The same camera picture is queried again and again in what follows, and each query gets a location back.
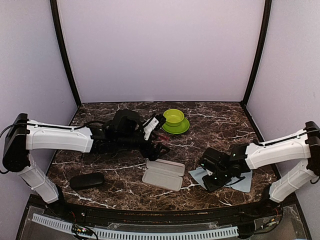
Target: blue napkin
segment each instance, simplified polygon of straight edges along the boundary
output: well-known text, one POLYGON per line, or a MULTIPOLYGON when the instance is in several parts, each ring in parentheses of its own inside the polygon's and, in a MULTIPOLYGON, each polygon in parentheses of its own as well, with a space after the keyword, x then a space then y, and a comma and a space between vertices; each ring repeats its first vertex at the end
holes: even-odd
MULTIPOLYGON (((198 184, 200 184, 201 187, 206 189, 204 181, 202 180, 204 176, 208 175, 206 170, 204 170, 202 167, 197 167, 195 170, 189 171, 189 173, 193 177, 193 179, 196 180, 198 184)), ((243 179, 242 181, 236 184, 233 184, 231 186, 225 186, 225 187, 233 188, 235 190, 238 190, 244 193, 250 193, 251 182, 252 182, 252 171, 242 173, 241 177, 245 177, 245 179, 243 179)), ((228 185, 238 180, 239 179, 237 177, 233 177, 231 178, 231 182, 229 182, 228 185)))

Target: green cup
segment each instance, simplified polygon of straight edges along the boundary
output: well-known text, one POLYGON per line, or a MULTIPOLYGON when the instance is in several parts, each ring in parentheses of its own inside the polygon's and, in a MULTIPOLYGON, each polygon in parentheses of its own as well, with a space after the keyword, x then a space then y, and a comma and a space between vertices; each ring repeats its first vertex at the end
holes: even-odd
POLYGON ((168 109, 164 112, 163 116, 166 119, 165 124, 170 127, 180 126, 182 121, 185 119, 184 113, 178 109, 168 109))

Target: marble tabletop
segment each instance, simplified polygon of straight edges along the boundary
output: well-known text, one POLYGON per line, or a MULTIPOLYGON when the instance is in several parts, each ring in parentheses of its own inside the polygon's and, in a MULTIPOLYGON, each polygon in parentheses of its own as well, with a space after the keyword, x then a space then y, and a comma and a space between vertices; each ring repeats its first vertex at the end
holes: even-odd
POLYGON ((58 184, 67 202, 86 206, 135 210, 181 211, 205 210, 257 202, 263 189, 276 176, 270 166, 253 171, 250 193, 223 187, 208 193, 197 184, 188 171, 199 167, 198 161, 206 148, 230 153, 235 145, 250 143, 257 136, 237 102, 126 102, 88 103, 77 111, 72 125, 92 120, 111 120, 117 110, 137 111, 147 119, 153 113, 179 109, 190 122, 190 129, 180 135, 158 134, 168 137, 162 143, 171 151, 162 159, 185 164, 180 191, 169 191, 142 182, 146 159, 138 150, 118 153, 89 154, 59 150, 50 166, 48 177, 58 184), (105 184, 91 189, 74 191, 69 180, 77 175, 99 172, 105 184))

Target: white wall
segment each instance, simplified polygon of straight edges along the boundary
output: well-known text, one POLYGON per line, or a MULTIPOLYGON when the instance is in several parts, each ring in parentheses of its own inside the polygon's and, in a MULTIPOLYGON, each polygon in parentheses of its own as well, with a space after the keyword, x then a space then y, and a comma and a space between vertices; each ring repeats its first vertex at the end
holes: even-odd
POLYGON ((242 100, 264 2, 59 0, 81 100, 242 100))
MULTIPOLYGON (((76 104, 61 60, 50 1, 12 0, 0 5, 0 129, 12 124, 19 113, 45 123, 68 124, 76 104)), ((44 171, 52 153, 34 154, 44 171)), ((16 239, 30 192, 14 173, 0 175, 1 240, 16 239)))
MULTIPOLYGON (((274 0, 248 109, 266 140, 320 125, 320 1, 274 0)), ((295 162, 279 164, 282 175, 295 162)), ((320 236, 320 184, 297 191, 313 239, 320 236)))

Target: white robotic arm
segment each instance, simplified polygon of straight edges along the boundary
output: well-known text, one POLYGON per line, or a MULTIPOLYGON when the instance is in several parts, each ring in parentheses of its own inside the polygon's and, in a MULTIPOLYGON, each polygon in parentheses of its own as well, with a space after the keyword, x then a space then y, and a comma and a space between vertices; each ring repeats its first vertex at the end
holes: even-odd
POLYGON ((269 164, 301 159, 292 170, 270 186, 269 198, 276 203, 282 202, 295 190, 318 177, 307 168, 311 153, 306 132, 307 130, 302 129, 286 137, 262 142, 259 145, 251 143, 246 147, 245 162, 251 170, 269 164))
POLYGON ((8 172, 17 173, 47 204, 63 202, 62 191, 36 165, 30 150, 103 154, 118 149, 139 149, 143 157, 155 161, 169 152, 169 148, 161 143, 155 145, 151 138, 153 130, 159 129, 166 119, 162 115, 154 115, 142 124, 139 118, 136 112, 125 109, 117 111, 109 122, 63 126, 29 120, 27 114, 21 113, 6 135, 3 166, 8 172))
POLYGON ((231 155, 208 148, 200 164, 212 172, 203 177, 206 188, 213 192, 232 177, 265 165, 301 160, 292 170, 268 189, 268 198, 282 202, 305 183, 320 176, 320 129, 312 121, 291 135, 266 142, 254 142, 233 148, 231 155))

